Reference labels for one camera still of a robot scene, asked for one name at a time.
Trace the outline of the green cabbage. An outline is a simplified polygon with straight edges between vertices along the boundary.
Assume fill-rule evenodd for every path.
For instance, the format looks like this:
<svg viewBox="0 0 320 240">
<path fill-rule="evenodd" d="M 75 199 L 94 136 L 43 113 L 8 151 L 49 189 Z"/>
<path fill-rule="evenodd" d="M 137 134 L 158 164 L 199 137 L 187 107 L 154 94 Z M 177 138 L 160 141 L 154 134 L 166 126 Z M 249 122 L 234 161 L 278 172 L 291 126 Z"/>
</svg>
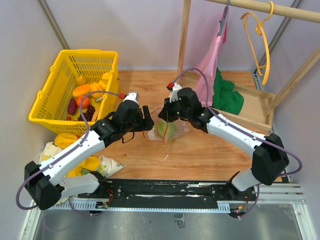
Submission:
<svg viewBox="0 0 320 240">
<path fill-rule="evenodd" d="M 177 127 L 174 122 L 166 122 L 160 119 L 156 124 L 156 129 L 160 136 L 164 136 L 166 133 L 166 137 L 173 138 L 176 134 Z"/>
</svg>

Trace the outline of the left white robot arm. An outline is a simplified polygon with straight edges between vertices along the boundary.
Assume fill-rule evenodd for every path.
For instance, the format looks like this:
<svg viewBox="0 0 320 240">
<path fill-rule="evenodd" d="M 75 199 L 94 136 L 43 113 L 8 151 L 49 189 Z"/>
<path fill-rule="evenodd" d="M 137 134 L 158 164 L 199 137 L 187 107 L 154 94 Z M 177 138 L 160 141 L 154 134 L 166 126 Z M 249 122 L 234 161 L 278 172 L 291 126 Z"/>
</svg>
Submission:
<svg viewBox="0 0 320 240">
<path fill-rule="evenodd" d="M 125 134 L 151 130 L 153 126 L 148 106 L 125 100 L 115 112 L 98 120 L 88 132 L 57 155 L 41 164 L 29 162 L 24 167 L 22 186 L 40 210 L 47 210 L 66 197 L 85 194 L 104 197 L 108 192 L 108 181 L 98 171 L 71 178 L 66 177 L 67 173 L 112 143 L 123 141 Z"/>
</svg>

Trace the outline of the clear zip bag orange zipper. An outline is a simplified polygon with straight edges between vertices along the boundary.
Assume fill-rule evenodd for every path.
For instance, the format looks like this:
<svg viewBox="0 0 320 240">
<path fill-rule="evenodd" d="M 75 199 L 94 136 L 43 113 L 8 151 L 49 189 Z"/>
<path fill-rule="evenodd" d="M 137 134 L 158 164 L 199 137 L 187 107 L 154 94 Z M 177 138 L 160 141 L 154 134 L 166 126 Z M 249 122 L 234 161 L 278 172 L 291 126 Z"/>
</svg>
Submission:
<svg viewBox="0 0 320 240">
<path fill-rule="evenodd" d="M 161 107 L 151 110 L 150 116 L 154 121 L 154 126 L 151 130 L 142 132 L 145 140 L 151 142 L 160 142 L 163 145 L 166 145 L 169 141 L 173 141 L 190 131 L 185 121 L 178 119 L 174 122 L 166 122 L 165 120 L 159 118 L 158 114 L 161 110 Z"/>
</svg>

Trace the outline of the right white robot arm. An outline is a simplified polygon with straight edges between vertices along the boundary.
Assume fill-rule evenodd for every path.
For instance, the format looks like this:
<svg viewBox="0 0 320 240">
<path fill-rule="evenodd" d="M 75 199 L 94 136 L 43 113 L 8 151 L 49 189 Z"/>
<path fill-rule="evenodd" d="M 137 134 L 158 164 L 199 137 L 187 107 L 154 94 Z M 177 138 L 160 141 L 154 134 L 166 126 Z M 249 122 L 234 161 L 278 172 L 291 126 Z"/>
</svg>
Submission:
<svg viewBox="0 0 320 240">
<path fill-rule="evenodd" d="M 246 190 L 264 184 L 270 186 L 289 165 L 281 138 L 250 131 L 210 107 L 202 106 L 190 87 L 170 84 L 169 97 L 158 117 L 168 123 L 182 120 L 206 134 L 218 136 L 239 147 L 252 157 L 252 166 L 235 173 L 228 180 L 224 192 L 232 200 L 240 199 Z"/>
</svg>

